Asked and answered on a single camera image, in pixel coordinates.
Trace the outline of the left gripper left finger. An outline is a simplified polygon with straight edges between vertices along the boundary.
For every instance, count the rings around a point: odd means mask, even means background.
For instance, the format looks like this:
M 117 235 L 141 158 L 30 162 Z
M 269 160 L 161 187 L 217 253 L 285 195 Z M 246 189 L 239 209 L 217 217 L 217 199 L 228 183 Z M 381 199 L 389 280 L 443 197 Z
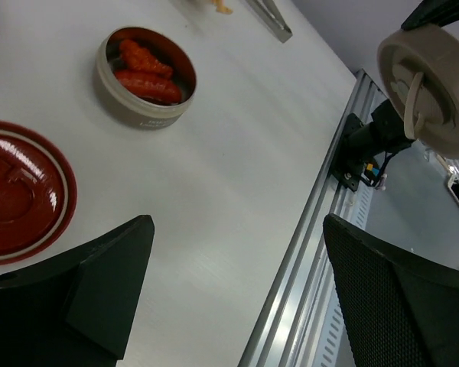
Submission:
M 0 275 L 0 366 L 114 366 L 154 239 L 149 215 Z

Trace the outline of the metal tongs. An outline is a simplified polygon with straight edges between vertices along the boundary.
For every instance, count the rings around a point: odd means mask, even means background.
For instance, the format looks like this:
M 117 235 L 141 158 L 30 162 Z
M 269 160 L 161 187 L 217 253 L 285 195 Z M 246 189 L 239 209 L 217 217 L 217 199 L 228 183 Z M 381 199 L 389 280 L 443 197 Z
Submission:
M 274 1 L 248 0 L 247 4 L 281 43 L 284 44 L 292 37 L 292 30 Z

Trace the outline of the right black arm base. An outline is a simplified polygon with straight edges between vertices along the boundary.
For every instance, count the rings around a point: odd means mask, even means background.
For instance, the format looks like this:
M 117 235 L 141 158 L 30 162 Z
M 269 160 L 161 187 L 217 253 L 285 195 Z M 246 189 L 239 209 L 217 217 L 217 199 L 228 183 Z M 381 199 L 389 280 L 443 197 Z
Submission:
M 364 124 L 354 113 L 347 116 L 330 166 L 331 174 L 353 192 L 360 184 L 371 188 L 383 184 L 391 159 L 413 143 L 405 136 L 403 120 L 388 99 L 371 117 L 372 121 Z

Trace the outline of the brown round lid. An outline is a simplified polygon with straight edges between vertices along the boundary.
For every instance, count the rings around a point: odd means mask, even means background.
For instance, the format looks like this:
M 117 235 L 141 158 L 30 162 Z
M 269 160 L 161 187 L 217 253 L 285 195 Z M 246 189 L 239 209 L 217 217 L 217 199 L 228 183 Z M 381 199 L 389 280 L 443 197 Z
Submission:
M 433 24 L 397 31 L 379 45 L 377 62 L 405 136 L 459 159 L 459 40 Z

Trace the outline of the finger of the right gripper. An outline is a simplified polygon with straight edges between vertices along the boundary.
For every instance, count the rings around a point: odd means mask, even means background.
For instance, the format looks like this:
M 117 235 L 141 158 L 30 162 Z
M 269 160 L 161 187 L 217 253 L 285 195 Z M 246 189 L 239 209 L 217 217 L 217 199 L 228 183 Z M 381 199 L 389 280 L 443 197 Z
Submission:
M 424 0 L 405 19 L 403 31 L 412 31 L 426 24 L 439 27 L 459 21 L 459 0 Z

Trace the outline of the red sausage piece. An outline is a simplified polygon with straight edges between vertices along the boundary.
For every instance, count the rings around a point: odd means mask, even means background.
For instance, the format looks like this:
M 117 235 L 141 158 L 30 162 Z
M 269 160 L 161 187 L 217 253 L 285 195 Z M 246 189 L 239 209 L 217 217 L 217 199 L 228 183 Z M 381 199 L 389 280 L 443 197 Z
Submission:
M 179 87 L 171 80 L 153 73 L 117 70 L 114 76 L 124 88 L 138 98 L 155 100 L 165 105 L 182 102 Z
M 122 61 L 131 70 L 156 74 L 169 80 L 173 76 L 173 68 L 160 62 L 148 48 L 141 47 L 129 39 L 119 44 Z

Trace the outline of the red round lid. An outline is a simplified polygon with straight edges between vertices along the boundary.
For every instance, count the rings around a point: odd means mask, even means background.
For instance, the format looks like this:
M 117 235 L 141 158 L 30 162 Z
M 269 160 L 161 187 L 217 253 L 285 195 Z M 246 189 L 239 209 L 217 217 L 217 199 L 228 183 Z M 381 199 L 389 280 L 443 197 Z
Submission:
M 58 147 L 29 128 L 0 121 L 0 265 L 56 242 L 76 204 L 76 178 Z

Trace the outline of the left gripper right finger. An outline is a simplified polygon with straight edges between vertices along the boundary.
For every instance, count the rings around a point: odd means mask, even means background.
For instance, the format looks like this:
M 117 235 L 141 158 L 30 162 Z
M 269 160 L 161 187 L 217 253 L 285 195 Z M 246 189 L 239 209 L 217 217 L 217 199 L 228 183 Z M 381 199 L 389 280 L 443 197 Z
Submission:
M 459 366 L 459 270 L 361 230 L 371 366 Z

